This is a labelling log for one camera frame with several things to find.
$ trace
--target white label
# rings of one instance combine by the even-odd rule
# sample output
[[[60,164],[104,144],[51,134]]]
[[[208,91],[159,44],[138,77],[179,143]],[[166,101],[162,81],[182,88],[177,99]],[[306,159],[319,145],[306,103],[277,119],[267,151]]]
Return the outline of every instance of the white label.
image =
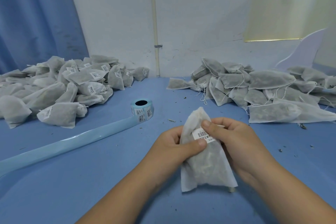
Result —
[[[70,71],[71,73],[76,73],[77,69],[75,69],[74,67],[67,67],[66,68],[68,71]]]
[[[135,109],[135,108],[134,108],[134,114],[135,114],[135,115],[139,115],[139,114],[141,114],[141,113],[143,113],[143,110],[142,110],[142,109]]]
[[[96,94],[97,92],[95,91],[95,89],[93,88],[93,86],[88,86],[87,89],[89,90],[91,95]]]
[[[145,115],[144,114],[139,116],[139,122],[143,122],[143,121],[145,121]]]
[[[203,128],[195,129],[192,132],[192,136],[194,137],[195,140],[203,138],[205,139],[205,141],[207,141],[207,143],[215,141],[215,139],[212,136],[210,136],[207,132],[205,132]]]
[[[92,75],[92,77],[94,79],[100,79],[101,78],[101,76],[99,74],[97,74],[96,72],[91,72],[90,74]]]
[[[146,113],[146,116],[147,116],[147,120],[149,120],[153,116],[153,113],[152,113],[152,110],[151,110],[150,106],[145,108],[145,113]]]
[[[121,75],[119,73],[117,73],[117,72],[115,72],[115,76],[118,77],[118,78],[120,78],[120,79],[122,79]]]
[[[43,117],[44,120],[48,119],[50,117],[52,109],[53,109],[53,106],[50,106],[47,109],[45,109],[45,113],[44,113],[44,117]]]
[[[108,71],[109,71],[109,68],[107,67],[107,65],[102,65],[101,68],[102,68],[105,72],[108,72]]]

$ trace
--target blue table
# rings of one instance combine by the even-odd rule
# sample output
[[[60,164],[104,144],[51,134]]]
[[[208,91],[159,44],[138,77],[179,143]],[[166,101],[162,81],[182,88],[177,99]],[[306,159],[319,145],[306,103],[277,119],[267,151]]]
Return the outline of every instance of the blue table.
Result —
[[[201,95],[166,90],[167,84],[167,78],[150,78],[116,91],[104,105],[90,107],[74,129],[38,120],[9,129],[0,120],[3,160],[130,117],[130,102],[136,98],[152,99],[155,108],[153,118],[143,124],[1,178],[0,223],[74,223],[140,162],[163,131],[184,124],[200,106],[210,117],[248,122],[245,111],[235,104],[217,107],[210,100],[204,105]],[[336,208],[335,124],[306,124],[307,130],[297,124],[251,127],[277,161]],[[237,181],[235,193],[202,186],[182,194],[178,170],[148,202],[138,223],[276,223],[258,195],[238,177]]]

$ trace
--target light blue plastic strip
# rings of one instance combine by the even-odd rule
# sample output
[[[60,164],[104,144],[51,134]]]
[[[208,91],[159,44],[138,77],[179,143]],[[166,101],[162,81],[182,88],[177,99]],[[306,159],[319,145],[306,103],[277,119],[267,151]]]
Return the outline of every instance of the light blue plastic strip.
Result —
[[[69,137],[67,139],[0,161],[0,177],[11,171],[30,166],[37,162],[44,161],[48,158],[55,157],[65,152],[114,135],[123,130],[134,127],[142,122],[145,122],[153,116],[153,104],[149,99],[137,99],[131,103],[131,108],[133,117],[94,128],[77,136]]]

